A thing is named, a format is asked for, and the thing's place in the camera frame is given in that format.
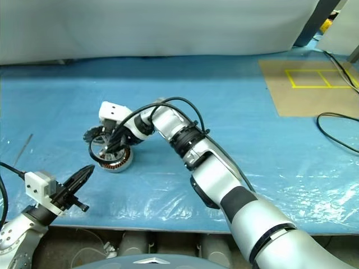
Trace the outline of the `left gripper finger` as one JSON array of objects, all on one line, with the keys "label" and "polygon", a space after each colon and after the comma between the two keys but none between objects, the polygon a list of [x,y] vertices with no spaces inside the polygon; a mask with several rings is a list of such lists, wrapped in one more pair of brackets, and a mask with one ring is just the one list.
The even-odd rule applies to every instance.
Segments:
[{"label": "left gripper finger", "polygon": [[95,165],[93,164],[81,168],[66,180],[66,187],[82,187],[88,181],[94,169]]},{"label": "left gripper finger", "polygon": [[78,171],[71,178],[69,183],[69,192],[76,193],[90,178],[92,170]]}]

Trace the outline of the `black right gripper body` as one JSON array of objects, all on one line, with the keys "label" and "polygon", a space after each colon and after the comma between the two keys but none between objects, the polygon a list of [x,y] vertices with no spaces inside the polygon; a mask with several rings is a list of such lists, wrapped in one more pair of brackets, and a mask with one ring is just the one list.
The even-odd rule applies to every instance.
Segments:
[{"label": "black right gripper body", "polygon": [[111,144],[111,136],[116,133],[114,143],[116,143],[117,141],[122,141],[122,149],[130,148],[131,132],[127,127],[121,127],[117,132],[116,129],[118,124],[115,120],[103,119],[100,122],[103,125],[104,135],[102,136],[102,138],[104,140],[104,143],[107,142],[109,146]]}]

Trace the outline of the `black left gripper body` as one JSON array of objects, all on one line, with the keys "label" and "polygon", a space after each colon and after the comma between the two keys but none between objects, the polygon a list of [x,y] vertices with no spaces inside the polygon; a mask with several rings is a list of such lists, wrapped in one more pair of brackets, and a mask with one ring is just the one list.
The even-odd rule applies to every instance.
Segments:
[{"label": "black left gripper body", "polygon": [[70,193],[69,187],[65,183],[56,183],[56,192],[51,195],[51,203],[62,211],[70,209],[73,205],[77,206],[81,211],[86,212],[89,206],[80,202],[76,193]]}]

